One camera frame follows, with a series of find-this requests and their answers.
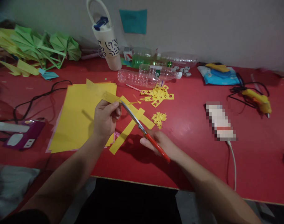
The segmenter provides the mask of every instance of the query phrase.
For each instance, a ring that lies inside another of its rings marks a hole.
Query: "clear plastic bottle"
[[[161,53],[161,58],[171,61],[173,66],[194,67],[198,62],[197,56],[187,53],[179,53],[174,51]]]
[[[136,55],[136,57],[151,57],[152,51],[149,48],[143,47],[124,47],[123,56],[126,61],[131,61],[134,55]]]
[[[140,65],[139,74],[141,76],[154,77],[154,79],[162,81],[180,79],[182,77],[182,72],[174,72],[169,67],[148,64]]]
[[[120,69],[117,74],[118,81],[129,85],[143,86],[147,88],[154,88],[157,83],[164,84],[164,81],[155,79],[154,76],[148,74],[139,74],[130,70]]]
[[[136,54],[133,55],[133,63],[132,63],[133,68],[139,68],[141,64],[172,67],[172,62],[168,61],[165,58],[162,58],[160,56],[160,53],[155,54],[152,57],[144,57]]]

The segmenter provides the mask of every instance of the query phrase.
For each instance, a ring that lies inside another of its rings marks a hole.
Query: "pink pen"
[[[133,86],[130,86],[129,84],[126,84],[128,87],[130,87],[130,88],[132,88],[132,89],[134,89],[134,90],[137,90],[137,91],[139,91],[139,92],[141,92],[141,93],[145,93],[144,91],[142,91],[142,90],[140,90],[140,89],[137,89],[137,88],[135,88],[135,87],[133,87]]]

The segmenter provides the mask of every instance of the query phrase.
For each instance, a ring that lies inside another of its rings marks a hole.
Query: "person's left hand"
[[[101,100],[94,112],[94,135],[101,138],[111,136],[116,128],[116,120],[121,116],[121,104],[119,102],[109,103]]]

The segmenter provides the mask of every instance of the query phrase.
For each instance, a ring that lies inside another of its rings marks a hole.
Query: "scissors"
[[[123,105],[124,109],[129,113],[129,115],[131,116],[131,118],[136,122],[136,124],[138,125],[138,128],[141,129],[141,131],[143,132],[143,134],[145,135],[145,137],[151,142],[151,144],[159,151],[159,153],[165,158],[165,160],[167,160],[168,163],[170,163],[170,158],[168,157],[168,155],[164,152],[164,150],[159,146],[159,144],[151,137],[150,134],[148,134],[146,132],[146,130],[144,129],[144,127],[141,125],[141,123],[139,122],[139,120],[135,117],[135,115],[131,112],[131,110],[127,107],[127,105],[122,101],[121,104]]]

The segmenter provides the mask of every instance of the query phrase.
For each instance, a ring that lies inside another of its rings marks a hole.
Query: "bag handle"
[[[90,17],[91,22],[92,22],[93,24],[96,24],[96,22],[94,21],[92,15],[91,15],[91,13],[90,13],[90,5],[91,5],[92,2],[98,2],[98,3],[102,6],[102,8],[105,10],[106,16],[108,17],[109,25],[110,25],[110,27],[112,27],[111,18],[110,18],[109,12],[108,12],[108,10],[107,10],[107,7],[105,6],[105,4],[104,4],[101,0],[87,0],[87,2],[86,2],[86,7],[87,7],[88,15],[89,15],[89,17]]]

